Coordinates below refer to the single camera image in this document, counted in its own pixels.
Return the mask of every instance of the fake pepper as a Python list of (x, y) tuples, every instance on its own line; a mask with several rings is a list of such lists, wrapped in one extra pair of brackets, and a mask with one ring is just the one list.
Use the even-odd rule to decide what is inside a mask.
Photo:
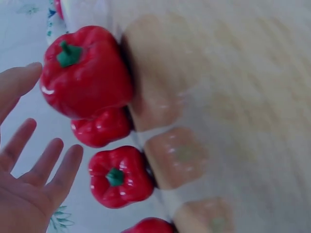
[(71, 129), (80, 142), (100, 148), (129, 135), (131, 122), (122, 108), (110, 108), (92, 120), (71, 120)]
[(89, 162), (91, 192), (103, 206), (121, 208), (151, 196), (154, 186), (138, 149), (101, 151)]
[(55, 5), (56, 12), (59, 14), (61, 19), (63, 20), (64, 16), (63, 16), (62, 5), (60, 1), (61, 0), (54, 0), (54, 5)]
[(166, 221), (148, 217), (140, 221), (134, 227), (127, 229), (121, 233), (173, 233), (173, 227)]
[(45, 53), (40, 87), (45, 100), (71, 119), (97, 117), (121, 108), (133, 96), (128, 70), (115, 38), (87, 26), (56, 39)]

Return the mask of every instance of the red bell pepper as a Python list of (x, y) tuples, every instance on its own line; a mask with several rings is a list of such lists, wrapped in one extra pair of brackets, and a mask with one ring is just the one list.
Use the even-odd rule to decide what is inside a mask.
[(131, 122), (122, 108), (110, 108), (93, 120), (71, 120), (71, 129), (80, 142), (100, 148), (129, 135)]
[(56, 12), (59, 14), (61, 19), (64, 19), (60, 0), (54, 0), (54, 5), (55, 5)]
[(71, 119), (97, 117), (121, 108), (133, 96), (129, 72), (115, 38), (99, 26), (87, 26), (56, 39), (45, 53), (40, 78), (44, 98)]
[(91, 192), (103, 206), (121, 208), (151, 196), (154, 186), (138, 149), (101, 151), (89, 162)]
[(156, 218), (148, 217), (140, 221), (134, 227), (121, 233), (173, 233), (173, 227), (168, 222)]

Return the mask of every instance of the table surface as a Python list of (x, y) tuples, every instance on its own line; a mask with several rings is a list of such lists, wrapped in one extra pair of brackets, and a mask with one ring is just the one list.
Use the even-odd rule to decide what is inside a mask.
[(130, 61), (138, 137), (180, 232), (310, 232), (310, 3), (93, 3)]

